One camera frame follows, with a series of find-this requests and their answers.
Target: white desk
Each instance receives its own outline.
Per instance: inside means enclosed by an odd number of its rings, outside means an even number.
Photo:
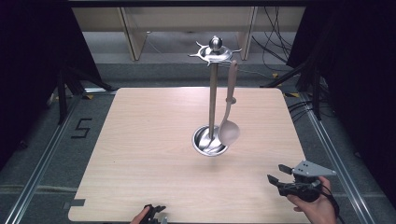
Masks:
[[[73,206],[73,221],[131,221],[147,203],[179,223],[308,223],[267,174],[293,180],[280,163],[304,159],[282,93],[236,88],[229,119],[237,141],[211,158],[192,146],[208,123],[209,88],[120,89],[108,112]],[[225,110],[218,89],[216,123]]]

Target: ladle handle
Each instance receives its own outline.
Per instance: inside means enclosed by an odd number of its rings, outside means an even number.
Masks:
[[[228,89],[227,89],[227,99],[226,102],[233,101],[233,90],[235,89],[236,84],[236,73],[238,71],[238,63],[236,60],[233,60],[230,65],[230,69],[228,70]]]

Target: metal pole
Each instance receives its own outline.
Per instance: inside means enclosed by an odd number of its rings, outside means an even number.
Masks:
[[[209,137],[213,140],[215,131],[216,92],[218,87],[218,63],[210,64],[210,103],[209,103]]]

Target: gray carpet floor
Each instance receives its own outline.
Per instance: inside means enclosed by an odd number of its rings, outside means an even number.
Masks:
[[[209,86],[209,70],[202,64],[114,63],[97,64],[97,66],[103,81],[115,87]],[[287,66],[274,66],[278,69],[288,69]],[[273,80],[271,76],[263,74],[273,74],[274,71],[262,64],[241,64],[240,69],[248,72],[239,72],[237,79],[239,87],[259,88]],[[226,85],[226,72],[226,67],[219,69],[219,86]],[[298,77],[291,78],[279,88],[285,93],[296,92],[294,85],[297,79]],[[89,82],[83,83],[87,88],[95,87]],[[65,204],[74,199],[113,99],[113,94],[97,93],[92,99],[81,99],[78,102],[21,223],[72,223],[67,218],[68,207]],[[293,105],[301,102],[301,98],[285,97],[285,101],[287,105]],[[309,161],[332,169],[332,163],[325,153],[324,146],[304,110],[305,108],[301,107],[290,113],[304,154]],[[375,183],[364,163],[354,155],[354,147],[342,124],[327,104],[321,104],[321,112],[322,123],[353,181],[367,202],[376,223],[394,223],[396,220],[395,209]],[[9,210],[35,169],[57,127],[58,118],[58,103],[54,101],[49,109],[43,112],[40,120],[30,132],[27,139],[29,147],[15,152],[6,167],[0,172],[1,223],[5,222]],[[82,121],[80,127],[90,130],[85,138],[74,138],[73,136],[84,134],[83,131],[76,130],[81,119],[87,120]],[[361,223],[338,177],[331,177],[330,180],[332,181],[332,192],[340,204],[341,216],[344,221],[350,224]]]

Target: round metal base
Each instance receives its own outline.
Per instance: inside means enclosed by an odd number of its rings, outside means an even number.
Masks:
[[[221,155],[228,149],[219,140],[219,126],[215,126],[213,139],[209,137],[208,125],[199,128],[192,136],[192,145],[199,153],[209,157]]]

